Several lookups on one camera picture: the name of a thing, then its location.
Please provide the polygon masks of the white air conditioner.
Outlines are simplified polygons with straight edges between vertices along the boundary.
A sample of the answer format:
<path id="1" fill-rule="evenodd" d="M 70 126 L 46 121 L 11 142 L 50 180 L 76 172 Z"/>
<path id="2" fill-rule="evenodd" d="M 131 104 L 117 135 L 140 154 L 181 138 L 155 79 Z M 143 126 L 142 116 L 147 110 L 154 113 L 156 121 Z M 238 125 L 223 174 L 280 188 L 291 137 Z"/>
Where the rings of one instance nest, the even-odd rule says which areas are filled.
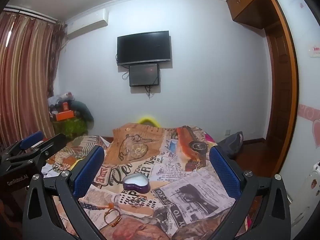
<path id="1" fill-rule="evenodd" d="M 100 9 L 67 22 L 67 38 L 72 40 L 91 31 L 108 26 L 108 11 Z"/>

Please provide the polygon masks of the wooden overhead cabinet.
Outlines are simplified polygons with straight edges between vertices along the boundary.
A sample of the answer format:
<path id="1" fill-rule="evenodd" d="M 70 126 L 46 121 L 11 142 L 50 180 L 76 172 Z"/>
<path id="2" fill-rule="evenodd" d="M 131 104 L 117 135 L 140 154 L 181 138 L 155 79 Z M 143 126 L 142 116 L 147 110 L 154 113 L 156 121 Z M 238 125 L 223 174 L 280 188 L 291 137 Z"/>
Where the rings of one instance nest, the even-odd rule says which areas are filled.
<path id="1" fill-rule="evenodd" d="M 227 0 L 232 20 L 257 29 L 279 21 L 271 0 Z"/>

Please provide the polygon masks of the small black wall monitor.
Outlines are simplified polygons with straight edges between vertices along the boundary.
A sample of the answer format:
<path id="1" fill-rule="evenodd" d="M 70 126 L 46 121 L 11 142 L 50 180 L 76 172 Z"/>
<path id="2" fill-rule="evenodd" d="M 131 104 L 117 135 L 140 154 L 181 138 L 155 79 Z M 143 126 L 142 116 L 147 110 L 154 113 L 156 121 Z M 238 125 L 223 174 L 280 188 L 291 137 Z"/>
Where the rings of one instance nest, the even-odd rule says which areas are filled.
<path id="1" fill-rule="evenodd" d="M 158 86 L 158 64 L 135 64 L 129 66 L 130 87 Z"/>

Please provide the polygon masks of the dark green stuffed cushion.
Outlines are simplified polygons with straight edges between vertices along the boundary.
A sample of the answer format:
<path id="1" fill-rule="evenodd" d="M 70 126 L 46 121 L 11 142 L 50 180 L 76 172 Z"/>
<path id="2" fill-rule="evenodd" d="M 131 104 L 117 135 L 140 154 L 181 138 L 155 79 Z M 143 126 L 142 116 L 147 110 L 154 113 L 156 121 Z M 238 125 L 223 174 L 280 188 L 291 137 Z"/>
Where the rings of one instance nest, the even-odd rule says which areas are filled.
<path id="1" fill-rule="evenodd" d="M 79 113 L 81 117 L 83 117 L 83 119 L 87 123 L 88 129 L 92 129 L 94 127 L 93 115 L 91 114 L 90 110 L 84 103 L 80 101 L 75 101 L 75 100 L 71 101 L 70 108 L 71 110 Z"/>

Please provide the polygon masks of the patchwork striped quilt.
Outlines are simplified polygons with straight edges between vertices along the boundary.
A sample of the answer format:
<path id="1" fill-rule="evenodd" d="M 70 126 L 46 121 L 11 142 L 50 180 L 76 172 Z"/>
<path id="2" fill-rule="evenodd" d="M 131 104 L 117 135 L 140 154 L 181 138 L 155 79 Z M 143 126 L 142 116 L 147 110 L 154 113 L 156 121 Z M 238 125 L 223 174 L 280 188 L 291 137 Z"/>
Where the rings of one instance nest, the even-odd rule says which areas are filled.
<path id="1" fill-rule="evenodd" d="M 99 135 L 83 135 L 50 157 L 42 168 L 44 178 L 58 176 L 63 170 L 71 170 L 77 161 L 84 159 L 94 146 L 101 146 L 106 152 L 110 143 Z"/>

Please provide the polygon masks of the purple heart-shaped tin box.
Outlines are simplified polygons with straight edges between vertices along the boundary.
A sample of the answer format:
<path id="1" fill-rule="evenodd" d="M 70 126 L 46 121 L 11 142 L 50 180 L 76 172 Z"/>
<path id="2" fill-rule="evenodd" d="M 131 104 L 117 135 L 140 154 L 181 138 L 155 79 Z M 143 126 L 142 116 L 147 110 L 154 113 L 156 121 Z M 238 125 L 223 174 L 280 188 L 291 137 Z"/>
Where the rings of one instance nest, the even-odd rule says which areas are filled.
<path id="1" fill-rule="evenodd" d="M 128 175 L 123 179 L 123 189 L 146 194 L 150 191 L 151 187 L 149 179 L 144 174 L 138 172 Z"/>

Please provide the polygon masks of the orange box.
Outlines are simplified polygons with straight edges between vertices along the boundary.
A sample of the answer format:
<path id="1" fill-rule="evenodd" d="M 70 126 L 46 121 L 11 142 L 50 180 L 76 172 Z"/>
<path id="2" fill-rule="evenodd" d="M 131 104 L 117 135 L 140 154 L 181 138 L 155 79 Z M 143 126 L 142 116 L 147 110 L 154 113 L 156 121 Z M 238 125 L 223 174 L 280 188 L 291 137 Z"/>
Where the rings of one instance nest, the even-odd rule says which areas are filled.
<path id="1" fill-rule="evenodd" d="M 74 112 L 72 110 L 63 111 L 55 114 L 55 120 L 56 121 L 62 121 L 66 119 L 70 119 L 75 117 Z"/>

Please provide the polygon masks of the white wardrobe sliding door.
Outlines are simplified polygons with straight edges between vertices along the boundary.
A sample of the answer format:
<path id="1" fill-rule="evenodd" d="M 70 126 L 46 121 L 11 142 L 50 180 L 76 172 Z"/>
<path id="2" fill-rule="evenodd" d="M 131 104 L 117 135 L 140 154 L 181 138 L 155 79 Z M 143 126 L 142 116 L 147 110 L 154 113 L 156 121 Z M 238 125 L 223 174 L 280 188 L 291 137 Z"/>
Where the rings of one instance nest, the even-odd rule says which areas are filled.
<path id="1" fill-rule="evenodd" d="M 298 66 L 298 110 L 290 149 L 281 168 L 291 200 L 291 237 L 306 225 L 319 202 L 319 23 L 304 0 L 277 0 L 286 18 Z"/>

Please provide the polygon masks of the newspaper print bed blanket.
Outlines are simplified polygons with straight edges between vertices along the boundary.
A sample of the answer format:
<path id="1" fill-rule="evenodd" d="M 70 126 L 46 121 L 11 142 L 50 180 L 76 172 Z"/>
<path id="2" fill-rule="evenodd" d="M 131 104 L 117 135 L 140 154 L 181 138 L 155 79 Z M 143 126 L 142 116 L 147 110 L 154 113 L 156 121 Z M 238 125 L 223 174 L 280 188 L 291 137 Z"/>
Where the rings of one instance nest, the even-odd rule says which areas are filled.
<path id="1" fill-rule="evenodd" d="M 235 202 L 210 163 L 213 146 L 198 127 L 126 124 L 79 203 L 106 239 L 208 239 Z M 138 172 L 146 194 L 123 189 Z"/>

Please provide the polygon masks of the red striped curtain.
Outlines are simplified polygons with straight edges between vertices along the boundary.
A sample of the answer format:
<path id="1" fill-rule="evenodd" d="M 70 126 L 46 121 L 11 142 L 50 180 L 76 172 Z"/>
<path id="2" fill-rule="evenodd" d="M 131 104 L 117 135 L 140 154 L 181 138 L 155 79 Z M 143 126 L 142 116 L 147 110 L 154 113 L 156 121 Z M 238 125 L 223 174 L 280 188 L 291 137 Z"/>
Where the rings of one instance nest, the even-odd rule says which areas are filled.
<path id="1" fill-rule="evenodd" d="M 1 143 L 8 147 L 37 131 L 54 135 L 48 98 L 63 39 L 63 22 L 1 13 Z"/>

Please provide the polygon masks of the black wall television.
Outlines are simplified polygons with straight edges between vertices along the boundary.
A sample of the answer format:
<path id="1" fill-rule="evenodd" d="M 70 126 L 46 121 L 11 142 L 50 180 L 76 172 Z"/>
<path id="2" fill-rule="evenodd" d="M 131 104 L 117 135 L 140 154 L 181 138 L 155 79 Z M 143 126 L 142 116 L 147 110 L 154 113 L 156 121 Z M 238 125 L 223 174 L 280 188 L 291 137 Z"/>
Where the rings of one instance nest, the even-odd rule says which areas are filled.
<path id="1" fill-rule="evenodd" d="M 171 61 L 169 31 L 117 37 L 117 65 Z"/>

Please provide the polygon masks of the green cloth covered stand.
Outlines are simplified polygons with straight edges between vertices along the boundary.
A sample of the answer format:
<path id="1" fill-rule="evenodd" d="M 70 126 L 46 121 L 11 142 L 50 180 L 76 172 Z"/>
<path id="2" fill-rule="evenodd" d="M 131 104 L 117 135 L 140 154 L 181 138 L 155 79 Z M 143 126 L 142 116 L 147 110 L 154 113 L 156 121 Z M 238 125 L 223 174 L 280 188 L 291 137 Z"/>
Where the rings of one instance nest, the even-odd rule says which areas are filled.
<path id="1" fill-rule="evenodd" d="M 62 133 L 69 141 L 88 134 L 87 123 L 84 119 L 77 117 L 62 121 L 53 121 L 53 128 L 55 134 Z"/>

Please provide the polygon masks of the dark bag on floor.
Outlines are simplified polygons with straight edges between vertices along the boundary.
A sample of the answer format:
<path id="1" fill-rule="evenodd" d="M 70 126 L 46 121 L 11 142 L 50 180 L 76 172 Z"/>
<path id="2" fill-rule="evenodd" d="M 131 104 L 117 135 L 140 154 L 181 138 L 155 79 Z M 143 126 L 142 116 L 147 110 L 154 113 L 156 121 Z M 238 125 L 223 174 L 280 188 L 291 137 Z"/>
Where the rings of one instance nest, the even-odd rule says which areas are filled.
<path id="1" fill-rule="evenodd" d="M 217 145 L 221 147 L 222 151 L 229 157 L 229 159 L 235 160 L 242 148 L 243 139 L 243 133 L 240 131 L 218 142 Z"/>

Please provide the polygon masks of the brown wooden door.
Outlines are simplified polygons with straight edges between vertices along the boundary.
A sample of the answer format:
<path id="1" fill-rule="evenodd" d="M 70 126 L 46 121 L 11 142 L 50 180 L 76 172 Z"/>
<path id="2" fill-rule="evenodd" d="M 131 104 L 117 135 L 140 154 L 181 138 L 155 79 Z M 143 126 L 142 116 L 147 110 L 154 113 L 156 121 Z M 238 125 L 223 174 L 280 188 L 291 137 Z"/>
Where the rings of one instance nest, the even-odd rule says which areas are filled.
<path id="1" fill-rule="evenodd" d="M 292 69 L 292 46 L 285 30 L 278 21 L 266 29 L 271 59 L 272 101 L 267 132 L 267 145 L 274 157 L 271 176 L 279 173 L 289 150 L 295 121 L 295 71 Z"/>

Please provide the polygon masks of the yellow plastic chair back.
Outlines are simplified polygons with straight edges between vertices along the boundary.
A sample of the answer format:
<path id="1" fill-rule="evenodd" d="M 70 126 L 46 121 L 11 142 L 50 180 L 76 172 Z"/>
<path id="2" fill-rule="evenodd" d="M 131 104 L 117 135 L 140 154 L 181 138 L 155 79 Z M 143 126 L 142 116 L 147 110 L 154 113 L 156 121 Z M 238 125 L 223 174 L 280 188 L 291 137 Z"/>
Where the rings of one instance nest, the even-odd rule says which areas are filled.
<path id="1" fill-rule="evenodd" d="M 138 121 L 139 124 L 160 127 L 160 124 L 151 116 L 143 116 Z"/>

